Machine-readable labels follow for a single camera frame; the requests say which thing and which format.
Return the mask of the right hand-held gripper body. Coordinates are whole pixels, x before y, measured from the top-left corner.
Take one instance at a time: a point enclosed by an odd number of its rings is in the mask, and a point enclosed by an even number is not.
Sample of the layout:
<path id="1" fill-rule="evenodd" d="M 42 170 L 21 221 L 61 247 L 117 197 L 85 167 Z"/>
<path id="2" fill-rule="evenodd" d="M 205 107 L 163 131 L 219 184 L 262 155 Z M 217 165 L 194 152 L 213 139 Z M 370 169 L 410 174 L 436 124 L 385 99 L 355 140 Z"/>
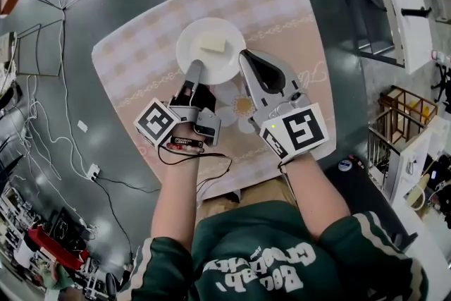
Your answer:
<path id="1" fill-rule="evenodd" d="M 329 140 L 319 104 L 294 92 L 254 112 L 249 122 L 280 162 L 289 162 Z"/>

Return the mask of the white round plate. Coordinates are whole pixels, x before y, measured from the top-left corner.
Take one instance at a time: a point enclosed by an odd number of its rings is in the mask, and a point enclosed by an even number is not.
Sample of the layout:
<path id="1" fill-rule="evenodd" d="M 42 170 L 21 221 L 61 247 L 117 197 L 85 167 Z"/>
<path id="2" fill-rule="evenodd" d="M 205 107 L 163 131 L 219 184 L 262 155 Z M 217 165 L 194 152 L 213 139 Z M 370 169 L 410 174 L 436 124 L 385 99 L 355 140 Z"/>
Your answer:
<path id="1" fill-rule="evenodd" d="M 199 35 L 203 32 L 220 32 L 226 38 L 225 51 L 216 53 L 199 48 Z M 240 71 L 239 54 L 246 48 L 244 36 L 231 22 L 221 18 L 202 18 L 190 23 L 180 34 L 175 55 L 182 71 L 199 59 L 204 63 L 201 82 L 218 85 L 234 78 Z"/>

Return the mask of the pale yellow food piece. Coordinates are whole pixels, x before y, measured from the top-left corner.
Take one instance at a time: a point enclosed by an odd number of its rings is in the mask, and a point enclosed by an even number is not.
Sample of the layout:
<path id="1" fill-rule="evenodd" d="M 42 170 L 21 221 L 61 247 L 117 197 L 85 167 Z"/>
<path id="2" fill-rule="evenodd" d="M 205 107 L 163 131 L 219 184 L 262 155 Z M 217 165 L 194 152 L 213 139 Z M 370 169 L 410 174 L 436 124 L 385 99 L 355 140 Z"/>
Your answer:
<path id="1" fill-rule="evenodd" d="M 220 32 L 203 32 L 199 35 L 198 45 L 203 51 L 223 53 L 226 47 L 226 38 Z"/>

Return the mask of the person's left forearm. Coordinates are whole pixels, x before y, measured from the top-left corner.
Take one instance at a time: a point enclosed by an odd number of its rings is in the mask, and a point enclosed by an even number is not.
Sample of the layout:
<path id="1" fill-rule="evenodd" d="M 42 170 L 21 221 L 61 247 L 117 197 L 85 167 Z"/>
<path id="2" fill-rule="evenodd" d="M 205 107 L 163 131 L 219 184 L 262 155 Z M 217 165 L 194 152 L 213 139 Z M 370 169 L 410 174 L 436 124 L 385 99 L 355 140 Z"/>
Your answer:
<path id="1" fill-rule="evenodd" d="M 199 159 L 164 149 L 160 155 L 168 166 L 154 210 L 150 236 L 170 238 L 190 251 L 197 212 Z"/>

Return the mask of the person's right forearm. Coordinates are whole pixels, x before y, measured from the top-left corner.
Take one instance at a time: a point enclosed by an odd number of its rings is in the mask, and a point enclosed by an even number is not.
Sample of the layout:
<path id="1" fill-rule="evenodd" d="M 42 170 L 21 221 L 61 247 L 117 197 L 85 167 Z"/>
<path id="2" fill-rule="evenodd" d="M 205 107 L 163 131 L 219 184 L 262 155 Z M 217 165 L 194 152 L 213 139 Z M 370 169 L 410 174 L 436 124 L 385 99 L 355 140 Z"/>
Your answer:
<path id="1" fill-rule="evenodd" d="M 344 198 L 310 153 L 298 156 L 284 167 L 300 214 L 315 240 L 330 225 L 351 215 Z"/>

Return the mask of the pink patterned tablecloth table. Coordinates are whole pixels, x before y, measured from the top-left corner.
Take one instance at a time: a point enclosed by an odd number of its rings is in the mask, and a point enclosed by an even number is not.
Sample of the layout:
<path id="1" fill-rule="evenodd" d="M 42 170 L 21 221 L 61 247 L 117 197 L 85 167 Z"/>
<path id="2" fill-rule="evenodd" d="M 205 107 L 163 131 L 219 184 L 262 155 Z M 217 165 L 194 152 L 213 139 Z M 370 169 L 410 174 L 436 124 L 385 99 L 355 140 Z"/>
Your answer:
<path id="1" fill-rule="evenodd" d="M 222 18 L 243 34 L 249 49 L 289 63 L 309 99 L 319 104 L 329 140 L 312 151 L 315 159 L 336 148 L 335 115 L 325 52 L 310 0 L 168 0 L 135 17 L 100 41 L 92 62 L 118 117 L 158 177 L 166 167 L 137 132 L 134 121 L 157 98 L 169 100 L 183 83 L 175 48 L 182 31 L 202 18 Z M 278 158 L 255 133 L 253 110 L 242 77 L 211 87 L 221 131 L 215 158 L 201 160 L 199 199 L 263 182 L 278 174 Z"/>

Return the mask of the person's left hand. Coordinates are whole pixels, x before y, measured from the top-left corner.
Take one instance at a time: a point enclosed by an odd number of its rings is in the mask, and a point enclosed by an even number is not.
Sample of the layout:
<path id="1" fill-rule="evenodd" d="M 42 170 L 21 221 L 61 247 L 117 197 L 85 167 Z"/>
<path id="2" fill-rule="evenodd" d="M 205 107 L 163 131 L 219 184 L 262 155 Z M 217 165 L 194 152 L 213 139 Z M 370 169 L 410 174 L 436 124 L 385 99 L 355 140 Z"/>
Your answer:
<path id="1" fill-rule="evenodd" d="M 189 106 L 192 98 L 192 90 L 189 87 L 182 87 L 174 99 L 176 106 Z"/>

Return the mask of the person's beige trousers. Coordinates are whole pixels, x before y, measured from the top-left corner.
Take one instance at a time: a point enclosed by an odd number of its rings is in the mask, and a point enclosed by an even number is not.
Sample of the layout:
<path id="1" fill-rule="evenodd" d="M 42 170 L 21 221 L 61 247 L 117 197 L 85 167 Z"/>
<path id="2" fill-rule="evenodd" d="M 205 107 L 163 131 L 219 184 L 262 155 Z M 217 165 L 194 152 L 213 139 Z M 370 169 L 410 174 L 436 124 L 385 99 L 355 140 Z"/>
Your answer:
<path id="1" fill-rule="evenodd" d="M 241 192 L 242 198 L 240 203 L 235 203 L 230 199 L 230 192 L 203 200 L 197 209 L 197 217 L 204 219 L 235 208 L 270 201 L 286 202 L 297 207 L 290 187 L 282 178 L 266 180 L 262 183 L 241 189 Z"/>

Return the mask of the black suitcase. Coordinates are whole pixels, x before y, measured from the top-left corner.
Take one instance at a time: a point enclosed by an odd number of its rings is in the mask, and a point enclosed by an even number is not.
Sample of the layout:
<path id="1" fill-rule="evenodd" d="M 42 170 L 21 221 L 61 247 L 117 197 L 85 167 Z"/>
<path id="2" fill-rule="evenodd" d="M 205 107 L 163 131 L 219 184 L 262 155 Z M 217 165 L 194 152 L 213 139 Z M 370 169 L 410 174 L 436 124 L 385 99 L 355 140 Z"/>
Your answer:
<path id="1" fill-rule="evenodd" d="M 360 158 L 351 154 L 337 165 L 327 168 L 325 174 L 353 214 L 374 212 L 395 246 L 402 251 L 409 249 L 418 234 L 406 231 L 383 193 L 370 179 Z"/>

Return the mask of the white cabinet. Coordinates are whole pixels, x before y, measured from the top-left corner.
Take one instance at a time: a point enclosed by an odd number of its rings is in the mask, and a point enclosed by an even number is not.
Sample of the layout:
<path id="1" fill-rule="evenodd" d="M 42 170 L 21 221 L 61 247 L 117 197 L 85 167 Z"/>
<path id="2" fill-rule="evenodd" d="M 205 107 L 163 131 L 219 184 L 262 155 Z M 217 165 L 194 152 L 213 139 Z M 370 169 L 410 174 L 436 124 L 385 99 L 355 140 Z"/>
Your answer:
<path id="1" fill-rule="evenodd" d="M 436 116 L 402 150 L 390 152 L 383 194 L 391 205 L 405 201 L 418 211 L 426 204 L 426 184 L 421 180 L 426 159 L 430 156 L 435 161 L 444 154 L 450 137 L 451 121 Z"/>

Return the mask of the black office chair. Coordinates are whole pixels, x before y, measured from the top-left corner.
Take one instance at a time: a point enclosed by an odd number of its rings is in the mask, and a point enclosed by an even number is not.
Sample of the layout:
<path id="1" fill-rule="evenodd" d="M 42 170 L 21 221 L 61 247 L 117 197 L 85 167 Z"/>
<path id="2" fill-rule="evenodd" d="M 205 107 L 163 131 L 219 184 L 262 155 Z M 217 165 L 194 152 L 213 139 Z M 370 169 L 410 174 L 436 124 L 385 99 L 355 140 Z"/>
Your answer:
<path id="1" fill-rule="evenodd" d="M 439 70 L 440 81 L 436 85 L 431 85 L 431 90 L 439 89 L 438 95 L 434 99 L 434 102 L 438 103 L 443 92 L 448 94 L 448 90 L 451 90 L 451 68 L 440 63 L 436 63 L 435 66 Z"/>

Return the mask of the white bottle with red cap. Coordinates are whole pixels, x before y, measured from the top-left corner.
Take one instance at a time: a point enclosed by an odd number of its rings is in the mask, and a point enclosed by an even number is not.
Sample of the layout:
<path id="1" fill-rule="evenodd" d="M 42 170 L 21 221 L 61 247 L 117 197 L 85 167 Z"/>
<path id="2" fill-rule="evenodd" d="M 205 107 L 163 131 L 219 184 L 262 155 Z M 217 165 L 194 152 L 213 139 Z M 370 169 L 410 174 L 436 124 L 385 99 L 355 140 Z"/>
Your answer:
<path id="1" fill-rule="evenodd" d="M 431 59 L 446 66 L 451 64 L 451 56 L 448 56 L 441 51 L 433 50 L 431 52 Z"/>

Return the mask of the red box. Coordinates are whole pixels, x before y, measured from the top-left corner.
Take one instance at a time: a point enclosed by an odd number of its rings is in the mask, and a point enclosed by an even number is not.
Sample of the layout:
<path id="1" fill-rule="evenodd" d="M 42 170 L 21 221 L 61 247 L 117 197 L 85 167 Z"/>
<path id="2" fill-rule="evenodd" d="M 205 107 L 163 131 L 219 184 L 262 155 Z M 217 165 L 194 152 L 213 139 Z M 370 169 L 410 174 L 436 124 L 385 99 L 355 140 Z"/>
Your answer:
<path id="1" fill-rule="evenodd" d="M 35 244 L 44 248 L 59 264 L 74 271 L 81 270 L 82 265 L 90 256 L 88 250 L 69 251 L 50 237 L 42 225 L 29 228 L 27 234 Z"/>

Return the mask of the small beige box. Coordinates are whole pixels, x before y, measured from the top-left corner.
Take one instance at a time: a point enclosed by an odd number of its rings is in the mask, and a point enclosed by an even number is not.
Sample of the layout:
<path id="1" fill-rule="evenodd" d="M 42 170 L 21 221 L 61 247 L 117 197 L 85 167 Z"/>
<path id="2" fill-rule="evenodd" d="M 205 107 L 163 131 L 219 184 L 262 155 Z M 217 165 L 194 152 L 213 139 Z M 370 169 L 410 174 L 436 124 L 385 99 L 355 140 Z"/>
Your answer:
<path id="1" fill-rule="evenodd" d="M 6 63 L 11 60 L 16 38 L 16 32 L 7 32 L 0 36 L 0 63 Z"/>

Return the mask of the wooden frame rack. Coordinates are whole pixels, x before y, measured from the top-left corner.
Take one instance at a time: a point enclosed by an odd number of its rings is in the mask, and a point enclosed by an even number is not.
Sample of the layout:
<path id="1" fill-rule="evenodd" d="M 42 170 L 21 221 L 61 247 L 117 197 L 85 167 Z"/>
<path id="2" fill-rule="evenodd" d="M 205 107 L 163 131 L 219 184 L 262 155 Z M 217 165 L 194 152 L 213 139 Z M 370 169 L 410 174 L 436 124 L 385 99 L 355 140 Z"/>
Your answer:
<path id="1" fill-rule="evenodd" d="M 437 114 L 436 104 L 401 87 L 382 92 L 378 113 L 369 123 L 369 164 L 387 167 L 390 153 L 399 154 Z"/>

